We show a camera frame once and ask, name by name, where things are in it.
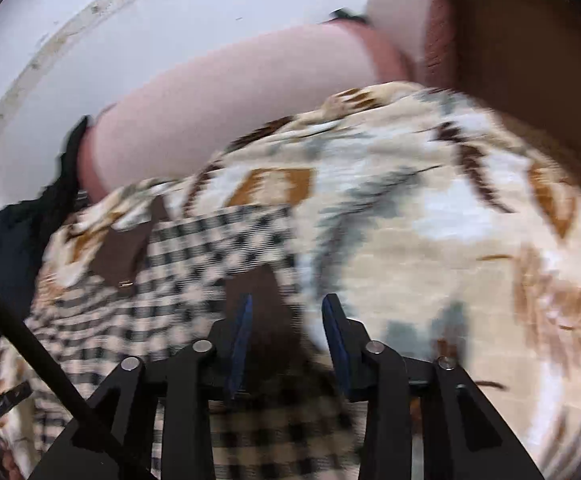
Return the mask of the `black cream checked shirt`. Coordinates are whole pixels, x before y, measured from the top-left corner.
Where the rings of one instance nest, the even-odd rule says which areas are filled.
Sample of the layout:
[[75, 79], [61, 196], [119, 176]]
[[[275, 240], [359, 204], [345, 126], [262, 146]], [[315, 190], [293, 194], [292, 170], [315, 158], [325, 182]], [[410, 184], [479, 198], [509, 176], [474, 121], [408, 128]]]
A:
[[[292, 335], [302, 333], [302, 296], [287, 207], [228, 207], [156, 223], [130, 292], [86, 271], [28, 327], [88, 396], [125, 356], [157, 361], [205, 336], [223, 314], [224, 284], [267, 264], [281, 289]], [[264, 389], [210, 406], [221, 479], [347, 479], [356, 474], [351, 417], [322, 365], [299, 364]]]

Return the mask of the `dark navy clothing pile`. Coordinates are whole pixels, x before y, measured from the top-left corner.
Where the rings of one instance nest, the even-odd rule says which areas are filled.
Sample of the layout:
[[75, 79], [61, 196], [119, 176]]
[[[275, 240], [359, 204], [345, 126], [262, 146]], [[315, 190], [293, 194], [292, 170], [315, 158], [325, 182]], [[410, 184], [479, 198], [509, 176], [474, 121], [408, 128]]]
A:
[[79, 148], [88, 125], [84, 116], [68, 134], [53, 183], [34, 200], [0, 210], [0, 298], [21, 320], [30, 314], [48, 241], [74, 212], [80, 192]]

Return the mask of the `leaf pattern plush blanket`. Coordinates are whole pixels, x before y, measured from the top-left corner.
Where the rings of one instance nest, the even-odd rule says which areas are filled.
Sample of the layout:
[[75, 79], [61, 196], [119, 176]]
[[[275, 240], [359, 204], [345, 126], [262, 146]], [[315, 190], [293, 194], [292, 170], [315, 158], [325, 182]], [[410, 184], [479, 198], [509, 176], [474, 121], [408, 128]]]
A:
[[371, 337], [450, 356], [548, 479], [581, 463], [581, 188], [518, 126], [458, 92], [391, 82], [234, 141], [191, 177], [117, 188], [52, 236], [50, 302], [86, 271], [130, 292], [156, 223], [287, 207], [300, 350], [333, 379], [321, 302]]

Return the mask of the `pink bolster pillow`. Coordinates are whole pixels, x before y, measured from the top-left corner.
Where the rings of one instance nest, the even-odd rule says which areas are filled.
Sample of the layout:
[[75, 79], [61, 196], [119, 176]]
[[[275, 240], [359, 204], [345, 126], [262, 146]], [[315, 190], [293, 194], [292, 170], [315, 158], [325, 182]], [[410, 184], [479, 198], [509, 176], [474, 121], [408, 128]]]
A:
[[409, 66], [388, 37], [349, 20], [229, 44], [105, 108], [80, 146], [80, 184], [98, 202], [146, 178], [187, 177], [268, 122], [315, 110], [340, 91], [406, 79]]

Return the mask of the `brown cardboard box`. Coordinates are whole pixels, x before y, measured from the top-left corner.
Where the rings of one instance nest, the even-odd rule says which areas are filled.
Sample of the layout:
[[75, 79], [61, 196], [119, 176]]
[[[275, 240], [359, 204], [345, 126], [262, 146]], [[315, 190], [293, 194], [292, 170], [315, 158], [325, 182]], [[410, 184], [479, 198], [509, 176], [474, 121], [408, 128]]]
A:
[[452, 0], [456, 87], [581, 159], [581, 15], [568, 0]]

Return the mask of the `brown pink sofa cushion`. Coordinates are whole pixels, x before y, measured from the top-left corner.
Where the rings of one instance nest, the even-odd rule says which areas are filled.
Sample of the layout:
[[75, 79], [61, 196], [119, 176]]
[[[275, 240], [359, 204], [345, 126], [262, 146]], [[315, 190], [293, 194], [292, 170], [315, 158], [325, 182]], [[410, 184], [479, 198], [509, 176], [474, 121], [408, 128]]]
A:
[[368, 0], [366, 14], [401, 54], [412, 81], [452, 88], [457, 72], [452, 0]]

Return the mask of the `small black object behind pillow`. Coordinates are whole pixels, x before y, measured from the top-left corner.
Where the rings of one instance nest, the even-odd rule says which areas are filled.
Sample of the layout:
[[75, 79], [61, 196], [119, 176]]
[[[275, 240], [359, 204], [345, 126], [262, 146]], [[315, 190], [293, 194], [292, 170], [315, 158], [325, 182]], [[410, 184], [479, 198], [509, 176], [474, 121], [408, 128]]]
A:
[[363, 14], [354, 14], [348, 9], [337, 9], [329, 14], [330, 21], [348, 21], [368, 25], [369, 21]]

